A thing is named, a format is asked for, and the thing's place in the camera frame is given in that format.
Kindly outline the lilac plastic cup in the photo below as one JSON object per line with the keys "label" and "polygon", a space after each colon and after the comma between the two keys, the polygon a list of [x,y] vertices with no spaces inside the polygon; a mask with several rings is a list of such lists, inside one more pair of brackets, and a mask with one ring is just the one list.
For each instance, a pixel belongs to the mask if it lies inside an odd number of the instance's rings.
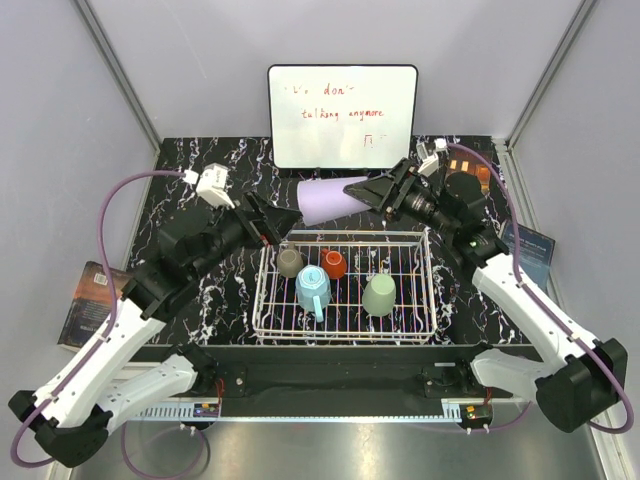
{"label": "lilac plastic cup", "polygon": [[344,193],[346,186],[365,179],[358,176],[300,182],[297,201],[304,225],[314,226],[367,211],[366,204]]}

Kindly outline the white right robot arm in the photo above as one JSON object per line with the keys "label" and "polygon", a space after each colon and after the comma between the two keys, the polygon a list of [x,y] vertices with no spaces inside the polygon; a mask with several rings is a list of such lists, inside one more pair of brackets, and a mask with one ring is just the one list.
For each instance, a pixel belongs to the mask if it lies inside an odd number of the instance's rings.
{"label": "white right robot arm", "polygon": [[616,339],[601,341],[565,314],[520,268],[514,254],[483,221],[485,195],[465,172],[442,187],[424,184],[407,159],[392,170],[345,187],[346,195],[389,220],[410,217],[438,232],[459,273],[488,296],[526,336],[539,358],[513,356],[479,345],[454,371],[466,396],[499,389],[536,404],[559,430],[571,433],[617,403],[634,423],[624,391],[628,353]]}

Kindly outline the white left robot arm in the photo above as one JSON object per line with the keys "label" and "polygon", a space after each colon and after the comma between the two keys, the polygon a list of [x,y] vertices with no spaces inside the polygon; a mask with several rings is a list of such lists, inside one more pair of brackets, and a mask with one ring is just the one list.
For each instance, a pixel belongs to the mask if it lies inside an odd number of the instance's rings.
{"label": "white left robot arm", "polygon": [[134,270],[106,320],[67,366],[39,389],[20,390],[9,400],[21,428],[33,431],[50,460],[79,466],[146,408],[214,389],[218,364],[196,345],[176,345],[158,367],[118,387],[111,382],[195,299],[200,281],[230,254],[278,245],[302,216],[254,191],[244,197],[247,208],[213,212],[196,206],[174,214],[159,230],[152,256]]}

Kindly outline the white wire dish rack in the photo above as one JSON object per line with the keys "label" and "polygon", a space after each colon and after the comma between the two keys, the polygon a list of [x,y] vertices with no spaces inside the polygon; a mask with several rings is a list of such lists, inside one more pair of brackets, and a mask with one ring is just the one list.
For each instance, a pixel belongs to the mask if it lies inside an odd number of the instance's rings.
{"label": "white wire dish rack", "polygon": [[[318,322],[296,302],[295,281],[283,277],[277,254],[294,246],[306,263],[321,264],[321,251],[336,250],[347,272],[332,280],[331,300]],[[377,274],[395,282],[393,310],[368,314],[365,286]],[[428,231],[293,230],[279,247],[262,249],[252,313],[256,336],[266,342],[421,345],[437,328]]]}

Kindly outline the light green cup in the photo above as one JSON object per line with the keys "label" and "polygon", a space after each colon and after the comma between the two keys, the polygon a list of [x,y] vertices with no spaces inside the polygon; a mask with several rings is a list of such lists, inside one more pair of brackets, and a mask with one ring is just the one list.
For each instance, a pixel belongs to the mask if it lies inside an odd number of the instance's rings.
{"label": "light green cup", "polygon": [[371,316],[389,315],[396,300],[396,284],[388,274],[375,274],[364,289],[362,307]]}

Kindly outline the beige ceramic mug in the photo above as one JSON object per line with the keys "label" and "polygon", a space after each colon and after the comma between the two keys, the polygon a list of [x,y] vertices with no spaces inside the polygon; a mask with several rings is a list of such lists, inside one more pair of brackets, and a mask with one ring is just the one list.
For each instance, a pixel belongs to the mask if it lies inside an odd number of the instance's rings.
{"label": "beige ceramic mug", "polygon": [[302,254],[296,248],[281,250],[277,255],[276,264],[280,275],[285,278],[295,278],[305,266]]}

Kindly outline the light blue mug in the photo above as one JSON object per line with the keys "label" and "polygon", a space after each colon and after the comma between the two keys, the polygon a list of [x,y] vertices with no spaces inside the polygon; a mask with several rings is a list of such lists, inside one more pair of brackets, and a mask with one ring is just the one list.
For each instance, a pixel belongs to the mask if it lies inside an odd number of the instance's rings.
{"label": "light blue mug", "polygon": [[315,265],[307,265],[296,277],[295,294],[297,304],[316,321],[323,323],[324,311],[331,299],[330,279],[327,272]]}

